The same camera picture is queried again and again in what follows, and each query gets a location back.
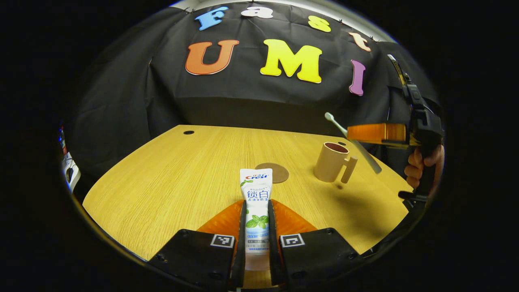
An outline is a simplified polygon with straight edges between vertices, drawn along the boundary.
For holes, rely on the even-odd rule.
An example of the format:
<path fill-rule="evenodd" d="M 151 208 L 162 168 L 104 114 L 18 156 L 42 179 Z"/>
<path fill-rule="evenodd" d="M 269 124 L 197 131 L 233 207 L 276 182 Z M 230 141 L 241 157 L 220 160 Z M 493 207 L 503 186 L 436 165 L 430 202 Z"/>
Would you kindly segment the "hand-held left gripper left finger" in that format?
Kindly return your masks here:
<path fill-rule="evenodd" d="M 239 290 L 245 274 L 245 201 L 238 201 L 238 218 L 226 232 L 206 233 L 180 229 L 148 261 L 148 267 L 193 290 Z"/>

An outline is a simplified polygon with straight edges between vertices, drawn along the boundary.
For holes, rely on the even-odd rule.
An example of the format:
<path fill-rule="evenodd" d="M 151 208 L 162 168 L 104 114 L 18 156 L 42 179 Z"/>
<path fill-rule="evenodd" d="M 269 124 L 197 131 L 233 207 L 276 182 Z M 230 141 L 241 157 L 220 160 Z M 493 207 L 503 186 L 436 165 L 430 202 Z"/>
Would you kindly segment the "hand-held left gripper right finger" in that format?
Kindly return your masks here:
<path fill-rule="evenodd" d="M 361 266 L 361 255 L 334 228 L 282 234 L 280 203 L 270 200 L 268 215 L 272 285 L 313 288 Z"/>

